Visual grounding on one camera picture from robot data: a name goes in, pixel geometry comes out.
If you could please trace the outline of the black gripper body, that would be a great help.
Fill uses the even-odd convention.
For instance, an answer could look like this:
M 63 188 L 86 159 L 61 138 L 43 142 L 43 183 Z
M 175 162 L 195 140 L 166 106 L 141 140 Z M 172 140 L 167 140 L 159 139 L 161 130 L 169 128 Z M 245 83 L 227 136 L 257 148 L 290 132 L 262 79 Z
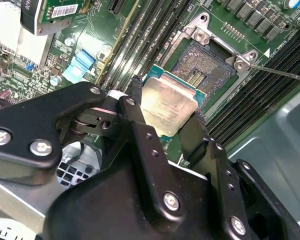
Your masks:
M 122 163 L 66 190 L 48 210 L 46 240 L 224 240 L 211 210 L 209 182 L 170 164 L 183 198 L 181 225 L 162 232 L 145 216 L 133 166 Z

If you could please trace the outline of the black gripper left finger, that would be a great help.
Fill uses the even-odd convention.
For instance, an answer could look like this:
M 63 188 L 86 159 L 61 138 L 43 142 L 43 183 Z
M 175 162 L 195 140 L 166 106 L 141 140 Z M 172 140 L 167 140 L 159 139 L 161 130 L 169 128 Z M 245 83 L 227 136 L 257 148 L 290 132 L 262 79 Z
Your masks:
M 101 180 L 109 180 L 116 165 L 129 161 L 145 217 L 183 220 L 185 207 L 172 169 L 140 108 L 142 87 L 141 80 L 133 79 L 126 95 L 111 100 L 84 81 L 0 110 L 0 179 L 44 184 L 66 145 L 96 134 L 110 139 Z

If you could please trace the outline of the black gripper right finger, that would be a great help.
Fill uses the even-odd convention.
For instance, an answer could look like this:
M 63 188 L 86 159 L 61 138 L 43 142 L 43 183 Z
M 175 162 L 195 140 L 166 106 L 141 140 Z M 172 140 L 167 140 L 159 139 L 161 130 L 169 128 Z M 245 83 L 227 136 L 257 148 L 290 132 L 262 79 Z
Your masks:
M 234 162 L 195 111 L 178 131 L 189 168 L 207 177 L 208 223 L 218 240 L 296 240 L 298 224 L 258 172 Z

